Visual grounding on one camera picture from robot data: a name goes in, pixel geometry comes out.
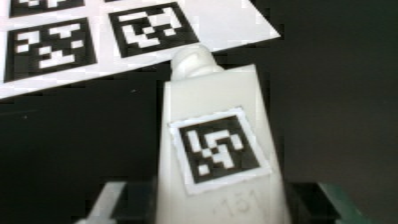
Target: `white cardboard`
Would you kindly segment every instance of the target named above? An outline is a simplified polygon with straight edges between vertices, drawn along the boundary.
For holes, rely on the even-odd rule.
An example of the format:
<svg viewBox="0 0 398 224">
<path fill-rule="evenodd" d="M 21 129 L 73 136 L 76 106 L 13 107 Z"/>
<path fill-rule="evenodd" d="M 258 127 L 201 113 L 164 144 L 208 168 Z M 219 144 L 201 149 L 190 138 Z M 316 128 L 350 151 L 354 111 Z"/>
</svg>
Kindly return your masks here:
<svg viewBox="0 0 398 224">
<path fill-rule="evenodd" d="M 0 99 L 158 64 L 171 60 L 176 51 L 187 46 L 121 58 L 108 13 L 174 2 L 171 0 L 119 0 L 107 3 L 105 0 L 85 0 L 82 7 L 9 18 L 11 1 L 18 0 L 4 0 L 0 3 Z M 199 43 L 212 51 L 279 37 L 249 0 L 176 2 Z M 78 18 L 89 18 L 98 63 L 4 83 L 9 31 Z"/>
</svg>

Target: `white paper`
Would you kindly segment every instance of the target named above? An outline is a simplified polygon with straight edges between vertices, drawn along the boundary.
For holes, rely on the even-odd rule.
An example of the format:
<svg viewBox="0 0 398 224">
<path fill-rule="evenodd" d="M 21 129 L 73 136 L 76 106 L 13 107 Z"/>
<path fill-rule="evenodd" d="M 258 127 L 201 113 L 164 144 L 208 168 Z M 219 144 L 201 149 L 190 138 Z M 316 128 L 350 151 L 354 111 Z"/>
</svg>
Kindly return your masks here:
<svg viewBox="0 0 398 224">
<path fill-rule="evenodd" d="M 82 6 L 62 8 L 73 1 L 78 2 L 76 0 L 5 0 L 0 3 L 0 99 L 158 64 L 171 60 L 181 47 L 196 46 L 199 43 L 212 51 L 219 51 L 279 37 L 249 0 L 119 0 L 110 2 L 80 0 Z M 50 11 L 11 17 L 11 2 L 27 8 L 43 4 L 43 9 L 50 9 Z M 146 9 L 149 9 L 146 7 L 164 4 L 165 9 L 160 8 L 164 11 L 155 15 L 146 15 Z M 167 7 L 167 4 L 174 4 L 180 9 Z M 178 10 L 181 10 L 187 23 L 183 23 Z M 116 13 L 117 28 L 112 27 L 110 13 Z M 132 29 L 137 19 L 151 21 L 153 27 L 142 27 L 142 34 L 133 33 Z M 121 25 L 124 20 L 132 21 L 132 24 Z M 172 42 L 172 38 L 183 38 L 178 36 L 185 32 L 180 29 L 181 27 L 187 29 L 188 26 L 196 39 L 187 44 L 180 43 L 167 47 L 165 44 Z M 23 35 L 20 30 L 27 28 L 32 28 L 25 30 L 32 34 Z M 114 29 L 119 28 L 123 32 L 117 36 Z M 82 37 L 87 31 L 91 33 L 89 41 Z M 156 36 L 155 32 L 164 32 L 165 39 Z M 48 35 L 59 35 L 52 36 L 52 38 L 57 37 L 55 42 L 71 42 L 66 48 L 57 49 Z M 116 38 L 126 38 L 130 44 L 139 44 L 144 52 L 148 47 L 156 50 L 123 55 L 121 50 L 130 45 L 123 44 L 119 47 Z M 82 51 L 84 55 L 87 52 L 94 52 L 94 56 L 82 57 L 82 54 L 76 53 Z M 37 66 L 36 76 L 32 76 L 28 66 Z M 16 79 L 23 72 L 30 76 Z"/>
</svg>

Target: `black and white marker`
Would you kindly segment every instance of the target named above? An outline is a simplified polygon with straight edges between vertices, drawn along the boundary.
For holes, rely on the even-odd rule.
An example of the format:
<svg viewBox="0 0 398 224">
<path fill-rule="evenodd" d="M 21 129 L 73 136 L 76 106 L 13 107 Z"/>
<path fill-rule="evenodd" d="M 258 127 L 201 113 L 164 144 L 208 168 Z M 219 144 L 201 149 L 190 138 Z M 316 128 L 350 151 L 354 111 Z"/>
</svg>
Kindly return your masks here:
<svg viewBox="0 0 398 224">
<path fill-rule="evenodd" d="M 224 71 L 204 47 L 165 84 L 156 224 L 290 223 L 252 65 Z"/>
</svg>

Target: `printed marker sheet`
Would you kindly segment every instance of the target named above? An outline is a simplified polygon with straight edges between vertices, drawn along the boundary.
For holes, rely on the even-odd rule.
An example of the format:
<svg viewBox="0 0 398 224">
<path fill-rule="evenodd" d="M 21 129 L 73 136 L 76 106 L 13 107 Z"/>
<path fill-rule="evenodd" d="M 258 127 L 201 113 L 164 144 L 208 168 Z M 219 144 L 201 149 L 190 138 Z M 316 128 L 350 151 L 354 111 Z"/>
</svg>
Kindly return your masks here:
<svg viewBox="0 0 398 224">
<path fill-rule="evenodd" d="M 4 0 L 0 99 L 279 36 L 249 0 Z"/>
</svg>

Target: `dark surface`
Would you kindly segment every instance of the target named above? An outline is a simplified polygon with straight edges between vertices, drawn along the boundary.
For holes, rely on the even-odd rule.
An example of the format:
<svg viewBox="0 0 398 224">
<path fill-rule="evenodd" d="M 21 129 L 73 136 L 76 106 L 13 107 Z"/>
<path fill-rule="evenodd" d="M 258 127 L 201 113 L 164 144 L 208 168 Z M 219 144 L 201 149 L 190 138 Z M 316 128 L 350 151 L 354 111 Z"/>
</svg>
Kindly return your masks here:
<svg viewBox="0 0 398 224">
<path fill-rule="evenodd" d="M 217 61 L 258 65 L 284 177 L 339 185 L 364 215 L 396 223 L 398 2 L 256 5 L 284 37 Z M 151 179 L 169 74 L 165 63 L 2 101 L 0 223 L 73 223 L 103 182 Z"/>
</svg>

